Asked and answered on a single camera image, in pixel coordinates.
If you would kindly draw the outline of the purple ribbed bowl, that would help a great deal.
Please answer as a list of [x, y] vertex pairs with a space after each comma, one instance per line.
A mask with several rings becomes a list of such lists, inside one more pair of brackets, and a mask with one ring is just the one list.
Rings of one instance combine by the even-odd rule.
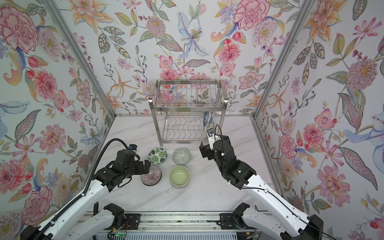
[[149, 173], [141, 175], [141, 181], [146, 186], [156, 185], [162, 178], [162, 171], [157, 166], [151, 166]]

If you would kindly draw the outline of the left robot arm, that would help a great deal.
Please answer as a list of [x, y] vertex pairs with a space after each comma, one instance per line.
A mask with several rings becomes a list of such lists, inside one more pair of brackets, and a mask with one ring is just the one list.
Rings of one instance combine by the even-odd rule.
[[78, 220], [116, 187], [123, 187], [125, 179], [148, 174], [151, 163], [140, 160], [134, 150], [120, 150], [114, 161], [99, 169], [84, 190], [76, 195], [58, 213], [42, 222], [38, 227], [28, 226], [22, 240], [86, 240], [107, 228], [118, 229], [126, 223], [125, 211], [116, 204], [106, 205], [100, 212], [76, 226]]

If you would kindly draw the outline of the blue floral bowl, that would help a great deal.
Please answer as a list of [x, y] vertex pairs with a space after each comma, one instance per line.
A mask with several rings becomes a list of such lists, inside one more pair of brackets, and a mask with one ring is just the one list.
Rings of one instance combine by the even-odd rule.
[[205, 112], [203, 117], [203, 125], [204, 127], [208, 124], [212, 124], [214, 122], [214, 117], [212, 112]]

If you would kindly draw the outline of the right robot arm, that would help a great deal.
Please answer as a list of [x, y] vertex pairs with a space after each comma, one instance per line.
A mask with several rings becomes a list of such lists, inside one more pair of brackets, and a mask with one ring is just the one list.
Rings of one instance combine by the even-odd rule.
[[242, 203], [234, 211], [235, 222], [254, 228], [276, 240], [320, 240], [324, 222], [316, 215], [308, 216], [274, 191], [247, 163], [237, 159], [228, 136], [209, 137], [200, 144], [201, 155], [214, 160], [222, 177], [235, 188], [258, 200], [269, 214], [260, 213]]

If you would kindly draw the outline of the brown white patterned bowl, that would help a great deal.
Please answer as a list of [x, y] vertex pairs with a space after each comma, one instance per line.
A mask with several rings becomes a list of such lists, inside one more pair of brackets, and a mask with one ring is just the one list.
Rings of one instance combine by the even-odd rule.
[[214, 137], [215, 136], [215, 129], [213, 127], [209, 127], [209, 126], [206, 126], [206, 129], [205, 129], [205, 138], [208, 139], [210, 137]]

